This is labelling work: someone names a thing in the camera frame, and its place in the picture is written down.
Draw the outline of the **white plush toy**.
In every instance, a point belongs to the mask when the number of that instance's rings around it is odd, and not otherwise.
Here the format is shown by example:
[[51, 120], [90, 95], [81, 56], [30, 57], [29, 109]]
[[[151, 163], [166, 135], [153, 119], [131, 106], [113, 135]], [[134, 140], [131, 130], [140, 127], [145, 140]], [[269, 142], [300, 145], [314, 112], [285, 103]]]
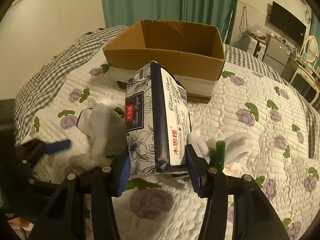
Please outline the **white plush toy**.
[[103, 167], [125, 150], [125, 114], [120, 104], [121, 101], [107, 97], [89, 100], [89, 107], [81, 111], [76, 126], [90, 137], [92, 148], [87, 153], [70, 157], [69, 166], [86, 171]]

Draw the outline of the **white knotted soft item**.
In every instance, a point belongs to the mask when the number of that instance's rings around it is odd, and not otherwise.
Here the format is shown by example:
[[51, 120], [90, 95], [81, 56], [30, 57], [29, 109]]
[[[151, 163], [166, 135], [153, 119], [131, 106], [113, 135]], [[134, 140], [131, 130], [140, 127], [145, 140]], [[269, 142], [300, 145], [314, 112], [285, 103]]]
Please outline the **white knotted soft item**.
[[222, 171], [234, 177], [240, 176], [239, 161], [253, 151], [253, 138], [247, 132], [234, 133], [223, 140], [211, 138], [205, 141], [197, 129], [188, 134], [188, 143], [192, 145], [196, 155], [207, 164], [222, 153]]

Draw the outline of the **floral tissue paper pack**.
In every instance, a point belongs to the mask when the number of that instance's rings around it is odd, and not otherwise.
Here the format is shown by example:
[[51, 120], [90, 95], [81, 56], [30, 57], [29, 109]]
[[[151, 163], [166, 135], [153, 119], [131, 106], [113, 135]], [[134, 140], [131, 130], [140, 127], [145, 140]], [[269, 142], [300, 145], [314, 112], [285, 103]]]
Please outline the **floral tissue paper pack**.
[[186, 171], [185, 146], [191, 132], [187, 93], [156, 61], [127, 83], [125, 125], [133, 176]]

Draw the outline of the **white floral quilt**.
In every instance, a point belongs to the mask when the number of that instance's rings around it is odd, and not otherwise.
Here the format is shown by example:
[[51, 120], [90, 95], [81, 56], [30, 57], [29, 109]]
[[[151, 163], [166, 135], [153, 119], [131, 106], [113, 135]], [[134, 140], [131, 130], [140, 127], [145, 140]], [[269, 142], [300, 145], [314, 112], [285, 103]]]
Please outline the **white floral quilt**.
[[[22, 143], [70, 139], [70, 150], [43, 158], [35, 168], [44, 181], [59, 183], [70, 170], [69, 157], [87, 153], [89, 138], [74, 119], [89, 100], [121, 101], [125, 93], [109, 70], [102, 51], [71, 71], [52, 103], [38, 110]], [[226, 62], [223, 77], [208, 103], [189, 103], [191, 127], [203, 139], [226, 139], [237, 132], [253, 138], [253, 151], [239, 161], [240, 176], [251, 175], [265, 192], [290, 239], [302, 239], [319, 212], [319, 160], [309, 158], [307, 126], [301, 101], [289, 86]], [[121, 239], [197, 239], [206, 200], [187, 179], [156, 175], [150, 186], [133, 186], [114, 199]]]

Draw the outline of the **grey checked bed sheet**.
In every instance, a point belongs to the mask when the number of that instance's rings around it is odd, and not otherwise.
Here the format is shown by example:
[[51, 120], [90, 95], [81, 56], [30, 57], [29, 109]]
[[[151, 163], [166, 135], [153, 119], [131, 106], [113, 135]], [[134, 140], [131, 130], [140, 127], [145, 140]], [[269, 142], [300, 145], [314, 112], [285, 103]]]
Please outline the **grey checked bed sheet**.
[[[127, 29], [125, 25], [99, 28], [78, 39], [65, 51], [46, 63], [24, 84], [15, 99], [14, 122], [16, 143], [27, 136], [36, 112], [48, 105], [56, 97], [66, 80], [66, 76], [93, 58], [103, 45]], [[283, 80], [275, 70], [252, 55], [233, 46], [223, 45], [226, 62], [252, 70], [259, 76], [266, 76], [293, 89], [302, 104], [306, 118], [309, 158], [319, 160], [319, 113], [289, 83]]]

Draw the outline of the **white dressing table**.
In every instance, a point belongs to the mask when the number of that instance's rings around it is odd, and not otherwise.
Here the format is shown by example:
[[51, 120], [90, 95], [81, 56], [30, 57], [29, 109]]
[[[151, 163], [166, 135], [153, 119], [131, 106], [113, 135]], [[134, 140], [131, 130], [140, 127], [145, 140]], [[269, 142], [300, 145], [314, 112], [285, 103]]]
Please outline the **white dressing table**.
[[319, 83], [306, 68], [289, 57], [281, 77], [287, 81], [311, 105], [319, 99]]

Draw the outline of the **green curtain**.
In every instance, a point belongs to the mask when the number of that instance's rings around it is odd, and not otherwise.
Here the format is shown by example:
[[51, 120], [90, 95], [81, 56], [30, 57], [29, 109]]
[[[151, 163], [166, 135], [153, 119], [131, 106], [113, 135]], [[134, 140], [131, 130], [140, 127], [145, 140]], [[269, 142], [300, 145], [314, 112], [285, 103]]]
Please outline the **green curtain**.
[[214, 25], [228, 44], [237, 0], [102, 0], [105, 25], [130, 26], [140, 20], [179, 20]]

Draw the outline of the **small grey fridge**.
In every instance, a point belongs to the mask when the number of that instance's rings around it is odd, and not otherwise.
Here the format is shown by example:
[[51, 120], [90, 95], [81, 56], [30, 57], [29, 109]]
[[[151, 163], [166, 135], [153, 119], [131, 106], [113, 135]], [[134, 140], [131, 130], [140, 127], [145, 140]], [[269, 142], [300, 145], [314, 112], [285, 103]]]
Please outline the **small grey fridge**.
[[262, 59], [263, 63], [270, 66], [280, 75], [287, 64], [289, 55], [290, 52], [286, 45], [273, 36], [267, 35], [266, 49]]

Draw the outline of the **brown cardboard box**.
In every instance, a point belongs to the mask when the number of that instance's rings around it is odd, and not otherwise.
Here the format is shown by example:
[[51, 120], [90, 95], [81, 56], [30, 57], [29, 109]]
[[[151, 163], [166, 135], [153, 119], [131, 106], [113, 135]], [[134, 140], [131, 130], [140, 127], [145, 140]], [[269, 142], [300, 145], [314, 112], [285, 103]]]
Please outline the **brown cardboard box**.
[[156, 61], [178, 80], [190, 101], [208, 103], [225, 64], [219, 29], [187, 21], [142, 20], [103, 48], [108, 64], [121, 69], [117, 80]]

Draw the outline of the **oval vanity mirror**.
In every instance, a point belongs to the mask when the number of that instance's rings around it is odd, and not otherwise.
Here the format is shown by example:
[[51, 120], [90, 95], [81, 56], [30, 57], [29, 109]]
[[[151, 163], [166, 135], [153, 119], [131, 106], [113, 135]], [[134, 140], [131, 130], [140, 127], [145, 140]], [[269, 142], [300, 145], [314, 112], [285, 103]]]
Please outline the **oval vanity mirror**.
[[313, 35], [309, 35], [303, 43], [303, 62], [312, 63], [317, 59], [318, 43]]

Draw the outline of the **black wall television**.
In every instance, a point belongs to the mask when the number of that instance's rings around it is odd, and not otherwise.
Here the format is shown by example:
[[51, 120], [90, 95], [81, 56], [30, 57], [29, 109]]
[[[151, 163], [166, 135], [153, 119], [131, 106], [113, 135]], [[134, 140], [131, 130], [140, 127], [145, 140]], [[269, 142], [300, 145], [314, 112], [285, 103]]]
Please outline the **black wall television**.
[[272, 3], [269, 24], [281, 30], [299, 46], [303, 44], [306, 25], [275, 1]]

